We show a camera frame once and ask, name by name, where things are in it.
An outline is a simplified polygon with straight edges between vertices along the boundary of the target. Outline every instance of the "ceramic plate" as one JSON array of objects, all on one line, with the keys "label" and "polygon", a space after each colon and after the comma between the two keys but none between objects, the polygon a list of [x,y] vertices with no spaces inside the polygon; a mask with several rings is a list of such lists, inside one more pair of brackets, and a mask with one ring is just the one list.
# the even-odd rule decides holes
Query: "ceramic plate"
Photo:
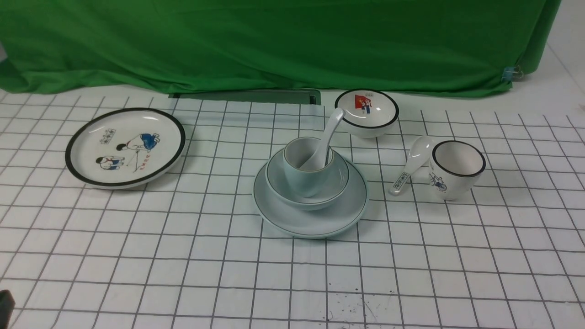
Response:
[{"label": "ceramic plate", "polygon": [[149,108],[110,112],[69,141],[65,162],[86,184],[127,189],[159,177],[180,158],[185,130],[171,115]]},{"label": "ceramic plate", "polygon": [[281,231],[294,237],[320,239],[339,234],[352,227],[363,215],[368,202],[366,180],[355,165],[347,161],[349,181],[347,189],[327,208],[306,211],[282,202],[266,182],[266,165],[254,181],[252,195],[260,216]]}]

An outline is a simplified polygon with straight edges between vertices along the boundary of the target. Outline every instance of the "white spoon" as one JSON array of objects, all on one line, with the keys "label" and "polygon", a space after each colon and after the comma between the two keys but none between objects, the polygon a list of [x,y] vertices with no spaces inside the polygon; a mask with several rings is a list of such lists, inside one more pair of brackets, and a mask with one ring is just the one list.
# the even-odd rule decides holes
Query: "white spoon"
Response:
[{"label": "white spoon", "polygon": [[388,193],[397,196],[402,192],[402,186],[406,183],[410,175],[431,158],[431,152],[434,146],[435,142],[429,136],[420,136],[414,140],[410,151],[408,151],[406,166],[404,166],[402,173],[394,180],[394,184],[388,189]]},{"label": "white spoon", "polygon": [[319,145],[317,145],[315,153],[313,153],[313,155],[305,163],[303,163],[299,169],[319,170],[325,167],[328,155],[327,151],[329,150],[329,142],[331,141],[331,137],[333,136],[335,128],[337,128],[344,116],[344,109],[338,107],[333,110],[333,113],[327,121],[325,131],[323,131],[323,137],[321,137],[321,141],[319,142]]}]

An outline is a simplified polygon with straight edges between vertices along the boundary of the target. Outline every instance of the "white cup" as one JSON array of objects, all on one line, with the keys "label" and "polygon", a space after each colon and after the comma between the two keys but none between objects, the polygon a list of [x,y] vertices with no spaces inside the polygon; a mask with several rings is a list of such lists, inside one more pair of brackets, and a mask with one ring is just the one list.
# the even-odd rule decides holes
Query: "white cup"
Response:
[{"label": "white cup", "polygon": [[477,182],[486,169],[486,158],[472,145],[446,140],[435,145],[429,165],[433,193],[443,200],[453,200]]},{"label": "white cup", "polygon": [[291,140],[284,148],[284,177],[288,185],[298,195],[309,198],[323,189],[323,184],[331,174],[337,160],[333,150],[329,148],[325,167],[319,170],[302,170],[300,167],[315,153],[321,140],[315,137],[299,137]]}]

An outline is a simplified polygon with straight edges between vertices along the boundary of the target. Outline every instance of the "green cloth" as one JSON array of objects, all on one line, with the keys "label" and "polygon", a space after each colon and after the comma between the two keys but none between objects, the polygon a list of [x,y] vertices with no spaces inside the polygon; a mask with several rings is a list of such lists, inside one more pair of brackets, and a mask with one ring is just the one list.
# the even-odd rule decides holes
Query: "green cloth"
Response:
[{"label": "green cloth", "polygon": [[1,0],[0,88],[371,88],[482,97],[536,70],[560,0]]}]

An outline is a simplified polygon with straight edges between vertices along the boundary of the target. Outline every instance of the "plate rim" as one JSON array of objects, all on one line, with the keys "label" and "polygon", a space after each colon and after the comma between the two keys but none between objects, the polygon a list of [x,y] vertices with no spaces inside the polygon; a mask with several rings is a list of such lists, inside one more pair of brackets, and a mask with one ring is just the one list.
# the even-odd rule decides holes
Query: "plate rim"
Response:
[{"label": "plate rim", "polygon": [[366,187],[366,200],[365,200],[365,202],[363,204],[362,210],[356,216],[356,218],[354,218],[350,223],[348,223],[344,227],[339,228],[339,229],[337,229],[337,230],[335,230],[333,232],[328,232],[328,233],[324,233],[324,234],[315,234],[315,235],[311,235],[311,234],[300,234],[300,233],[296,233],[296,232],[291,232],[291,231],[289,231],[287,229],[284,229],[284,228],[276,225],[275,223],[273,223],[260,210],[260,207],[258,206],[258,202],[256,201],[256,191],[255,191],[255,188],[254,188],[254,186],[256,185],[256,180],[260,176],[262,170],[265,170],[265,168],[267,167],[268,163],[264,164],[260,168],[260,170],[258,170],[258,173],[256,174],[256,177],[254,178],[254,184],[252,185],[252,199],[254,199],[254,204],[256,205],[256,210],[258,211],[260,217],[262,217],[262,219],[264,219],[265,221],[267,221],[268,223],[270,223],[270,225],[276,227],[280,231],[282,231],[282,232],[284,232],[284,233],[286,233],[288,235],[292,235],[293,237],[296,237],[296,238],[304,238],[304,239],[323,239],[323,238],[327,238],[327,237],[332,237],[333,235],[337,235],[337,234],[342,233],[343,231],[345,231],[348,228],[350,228],[353,224],[357,223],[362,218],[363,214],[366,212],[367,204],[370,201],[370,190],[368,189],[367,180],[366,180],[364,174],[359,170],[359,168],[353,162],[349,161],[344,156],[342,156],[342,155],[340,155],[340,156],[345,160],[345,162],[348,165],[351,165],[357,171],[357,173],[362,178],[362,181],[364,182],[364,186]]},{"label": "plate rim", "polygon": [[[177,126],[177,128],[179,129],[179,133],[181,135],[181,142],[179,144],[179,148],[177,149],[177,152],[175,153],[175,155],[173,155],[173,157],[161,168],[159,168],[158,170],[156,170],[155,172],[148,174],[147,176],[144,176],[142,178],[139,179],[134,179],[134,180],[129,180],[129,181],[123,181],[123,182],[119,182],[119,183],[104,183],[101,181],[96,181],[96,180],[91,180],[85,176],[83,176],[82,174],[80,174],[77,169],[75,169],[75,166],[73,166],[73,162],[71,161],[71,150],[73,149],[73,144],[75,144],[76,140],[81,136],[81,134],[91,125],[93,125],[96,122],[99,122],[102,119],[105,119],[109,116],[112,115],[116,115],[116,114],[120,114],[120,113],[124,113],[124,112],[138,112],[138,111],[147,111],[147,112],[154,112],[156,114],[160,114],[164,117],[166,117],[167,119],[169,119],[172,123],[175,124],[175,126]],[[89,184],[89,185],[93,185],[93,186],[98,186],[98,187],[120,187],[120,186],[131,186],[131,185],[135,185],[135,184],[139,184],[142,182],[147,182],[149,179],[152,179],[153,177],[156,177],[158,174],[168,170],[168,168],[177,161],[177,159],[181,156],[183,149],[185,148],[185,144],[187,143],[187,138],[185,136],[185,128],[183,128],[183,125],[179,122],[179,120],[177,120],[177,118],[175,118],[174,116],[163,112],[159,109],[154,109],[154,108],[143,108],[143,107],[133,107],[133,108],[122,108],[116,111],[112,111],[103,115],[98,116],[97,118],[89,121],[88,123],[86,123],[85,125],[83,125],[74,135],[73,137],[71,137],[71,139],[69,140],[69,143],[67,143],[67,148],[65,149],[65,165],[67,166],[67,169],[69,170],[69,172],[77,179],[81,180],[82,182],[84,182],[85,184]]]}]

